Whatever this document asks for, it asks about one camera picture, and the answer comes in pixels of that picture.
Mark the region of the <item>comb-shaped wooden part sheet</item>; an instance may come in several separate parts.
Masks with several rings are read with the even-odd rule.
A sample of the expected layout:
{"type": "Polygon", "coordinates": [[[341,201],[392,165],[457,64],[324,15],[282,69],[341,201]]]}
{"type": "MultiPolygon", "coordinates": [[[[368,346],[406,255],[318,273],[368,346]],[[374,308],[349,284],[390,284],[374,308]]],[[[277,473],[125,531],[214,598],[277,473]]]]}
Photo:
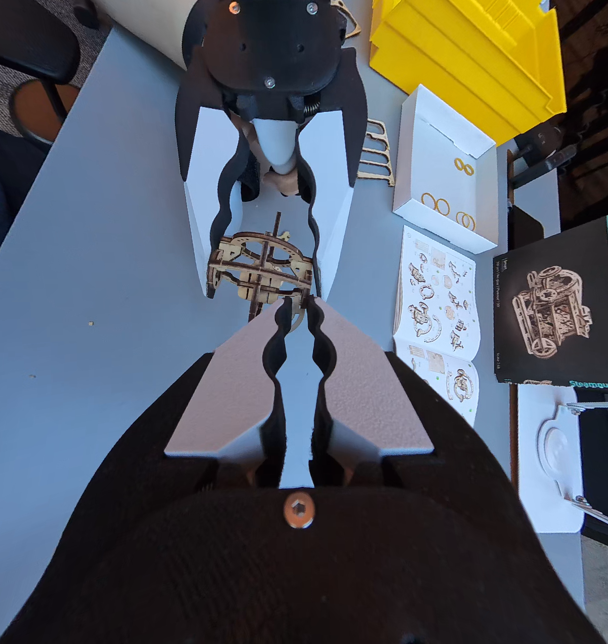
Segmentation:
{"type": "Polygon", "coordinates": [[[395,186],[390,155],[390,143],[384,122],[368,118],[357,178],[383,180],[389,187],[395,186]]]}

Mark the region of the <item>white document stand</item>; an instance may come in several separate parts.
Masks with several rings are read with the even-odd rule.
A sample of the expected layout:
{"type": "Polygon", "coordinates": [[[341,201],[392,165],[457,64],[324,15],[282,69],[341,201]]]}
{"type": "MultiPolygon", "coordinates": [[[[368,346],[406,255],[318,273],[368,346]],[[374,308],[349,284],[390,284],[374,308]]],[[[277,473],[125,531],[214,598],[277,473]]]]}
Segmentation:
{"type": "Polygon", "coordinates": [[[579,533],[583,515],[608,525],[586,500],[579,416],[608,410],[607,402],[578,402],[573,388],[519,384],[518,495],[537,533],[579,533]]]}

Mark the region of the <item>white cardboard box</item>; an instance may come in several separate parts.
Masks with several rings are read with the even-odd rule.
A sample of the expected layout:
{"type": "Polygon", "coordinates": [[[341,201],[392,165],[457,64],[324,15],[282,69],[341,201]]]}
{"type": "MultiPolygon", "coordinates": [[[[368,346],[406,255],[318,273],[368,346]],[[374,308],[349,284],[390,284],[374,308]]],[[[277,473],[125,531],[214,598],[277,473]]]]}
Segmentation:
{"type": "Polygon", "coordinates": [[[499,242],[499,186],[495,142],[423,85],[402,105],[393,211],[417,227],[472,254],[499,242]],[[456,170],[459,157],[475,169],[456,170]],[[425,192],[445,198],[445,218],[421,204],[425,192]],[[455,211],[476,219],[476,230],[453,220],[455,211]]]}

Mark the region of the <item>black model kit box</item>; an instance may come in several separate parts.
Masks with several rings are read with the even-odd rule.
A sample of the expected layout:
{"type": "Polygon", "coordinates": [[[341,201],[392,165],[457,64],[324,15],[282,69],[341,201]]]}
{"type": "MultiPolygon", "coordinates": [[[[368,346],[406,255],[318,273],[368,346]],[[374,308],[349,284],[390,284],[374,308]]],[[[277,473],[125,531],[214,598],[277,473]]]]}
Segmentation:
{"type": "Polygon", "coordinates": [[[608,390],[608,215],[494,259],[499,382],[608,390]]]}

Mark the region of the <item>person's left forearm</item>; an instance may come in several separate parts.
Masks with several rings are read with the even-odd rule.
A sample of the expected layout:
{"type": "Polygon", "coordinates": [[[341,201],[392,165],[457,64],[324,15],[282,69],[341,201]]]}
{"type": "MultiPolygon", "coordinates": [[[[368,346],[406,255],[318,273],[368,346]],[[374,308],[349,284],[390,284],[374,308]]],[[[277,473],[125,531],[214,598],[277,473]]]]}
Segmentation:
{"type": "Polygon", "coordinates": [[[182,38],[196,1],[95,1],[101,12],[187,69],[182,38]]]}

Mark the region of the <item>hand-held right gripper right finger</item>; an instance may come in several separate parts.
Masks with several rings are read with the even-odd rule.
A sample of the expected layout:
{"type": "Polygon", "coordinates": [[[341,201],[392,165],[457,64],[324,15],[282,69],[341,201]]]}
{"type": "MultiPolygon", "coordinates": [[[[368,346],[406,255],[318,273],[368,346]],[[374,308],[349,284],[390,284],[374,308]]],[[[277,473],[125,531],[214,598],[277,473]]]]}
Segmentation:
{"type": "Polygon", "coordinates": [[[341,486],[363,463],[424,455],[434,446],[386,353],[321,298],[307,303],[317,391],[312,458],[315,486],[341,486]]]}

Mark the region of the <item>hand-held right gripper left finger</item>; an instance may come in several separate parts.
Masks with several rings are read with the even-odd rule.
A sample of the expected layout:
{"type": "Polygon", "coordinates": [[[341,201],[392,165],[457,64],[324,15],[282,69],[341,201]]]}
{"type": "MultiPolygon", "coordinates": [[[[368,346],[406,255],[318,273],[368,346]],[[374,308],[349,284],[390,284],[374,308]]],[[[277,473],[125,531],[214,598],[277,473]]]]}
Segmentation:
{"type": "Polygon", "coordinates": [[[213,353],[171,439],[168,457],[234,463],[257,486],[278,486],[287,446],[276,374],[287,354],[292,299],[270,305],[213,353]]]}

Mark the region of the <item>wooden ring model assembly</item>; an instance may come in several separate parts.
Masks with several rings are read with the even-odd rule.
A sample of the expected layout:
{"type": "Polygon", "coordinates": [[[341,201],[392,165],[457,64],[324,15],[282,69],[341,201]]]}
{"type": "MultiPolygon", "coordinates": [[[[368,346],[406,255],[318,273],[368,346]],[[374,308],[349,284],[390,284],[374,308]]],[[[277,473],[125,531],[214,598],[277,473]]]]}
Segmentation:
{"type": "Polygon", "coordinates": [[[280,299],[292,302],[291,330],[305,317],[313,282],[313,261],[290,242],[290,232],[279,233],[282,214],[276,213],[272,231],[241,231],[223,236],[207,266],[208,298],[222,281],[233,284],[250,303],[249,321],[280,299]]]}

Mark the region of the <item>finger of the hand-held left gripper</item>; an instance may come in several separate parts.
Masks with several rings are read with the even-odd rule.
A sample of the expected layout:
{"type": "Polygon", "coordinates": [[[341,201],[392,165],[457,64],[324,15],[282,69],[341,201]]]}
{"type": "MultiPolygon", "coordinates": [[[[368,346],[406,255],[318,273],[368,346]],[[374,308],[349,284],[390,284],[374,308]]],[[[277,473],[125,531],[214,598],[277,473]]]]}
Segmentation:
{"type": "Polygon", "coordinates": [[[354,188],[348,178],[341,111],[318,113],[298,133],[300,172],[310,184],[309,224],[316,241],[316,293],[327,298],[340,261],[354,188]]]}
{"type": "Polygon", "coordinates": [[[241,221],[236,183],[245,168],[244,134],[224,110],[201,107],[184,187],[198,276],[208,298],[213,297],[207,279],[211,255],[231,221],[241,221]]]}

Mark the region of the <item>person's left hand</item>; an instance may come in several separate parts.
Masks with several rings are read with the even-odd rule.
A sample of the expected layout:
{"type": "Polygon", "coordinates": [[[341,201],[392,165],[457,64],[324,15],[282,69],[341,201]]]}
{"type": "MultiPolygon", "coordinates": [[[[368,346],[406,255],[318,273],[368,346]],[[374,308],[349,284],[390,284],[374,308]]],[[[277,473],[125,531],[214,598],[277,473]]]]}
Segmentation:
{"type": "Polygon", "coordinates": [[[262,182],[265,185],[271,185],[277,189],[280,194],[286,197],[300,196],[306,202],[310,202],[310,186],[305,179],[300,178],[298,168],[286,174],[278,174],[271,167],[270,170],[263,175],[262,182]]]}

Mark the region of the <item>black office chair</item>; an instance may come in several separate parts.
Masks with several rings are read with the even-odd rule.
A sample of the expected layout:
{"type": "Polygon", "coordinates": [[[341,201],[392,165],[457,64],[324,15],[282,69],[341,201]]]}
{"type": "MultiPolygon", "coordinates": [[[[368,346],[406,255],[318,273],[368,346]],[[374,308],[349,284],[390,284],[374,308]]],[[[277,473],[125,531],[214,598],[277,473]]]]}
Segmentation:
{"type": "Polygon", "coordinates": [[[81,49],[73,31],[36,1],[0,1],[0,65],[31,79],[13,89],[18,132],[47,153],[80,92],[81,49]]]}

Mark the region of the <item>group of yellow rubber bands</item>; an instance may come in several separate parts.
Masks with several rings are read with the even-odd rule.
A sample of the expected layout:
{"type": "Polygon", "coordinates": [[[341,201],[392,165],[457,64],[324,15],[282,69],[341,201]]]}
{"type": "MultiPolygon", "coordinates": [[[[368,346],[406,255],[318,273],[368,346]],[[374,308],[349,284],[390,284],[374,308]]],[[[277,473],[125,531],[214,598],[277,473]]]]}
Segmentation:
{"type": "MultiPolygon", "coordinates": [[[[456,170],[464,172],[466,176],[473,176],[475,174],[474,167],[463,161],[463,159],[456,157],[453,163],[456,170]]],[[[452,208],[447,199],[434,197],[429,192],[425,192],[421,195],[421,204],[425,207],[429,207],[431,210],[446,218],[449,217],[452,212],[452,208]]],[[[455,211],[453,213],[453,220],[467,230],[476,230],[476,219],[469,213],[464,211],[455,211]]]]}

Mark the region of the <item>white instruction booklet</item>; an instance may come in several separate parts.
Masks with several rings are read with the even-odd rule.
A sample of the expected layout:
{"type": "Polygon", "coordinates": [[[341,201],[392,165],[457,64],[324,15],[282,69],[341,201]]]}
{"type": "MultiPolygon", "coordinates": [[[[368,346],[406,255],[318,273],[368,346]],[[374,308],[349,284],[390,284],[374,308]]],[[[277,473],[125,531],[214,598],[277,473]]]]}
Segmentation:
{"type": "Polygon", "coordinates": [[[393,340],[396,355],[470,426],[479,381],[475,262],[405,226],[393,340]]]}

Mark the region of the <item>stack of yellow plastic bins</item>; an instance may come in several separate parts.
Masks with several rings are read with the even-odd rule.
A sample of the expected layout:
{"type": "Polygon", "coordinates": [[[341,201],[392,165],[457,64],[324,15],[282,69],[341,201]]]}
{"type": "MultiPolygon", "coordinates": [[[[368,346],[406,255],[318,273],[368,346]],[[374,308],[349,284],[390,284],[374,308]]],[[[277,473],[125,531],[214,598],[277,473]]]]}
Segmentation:
{"type": "Polygon", "coordinates": [[[567,110],[557,12],[540,1],[373,1],[370,66],[423,85],[496,144],[567,110]]]}

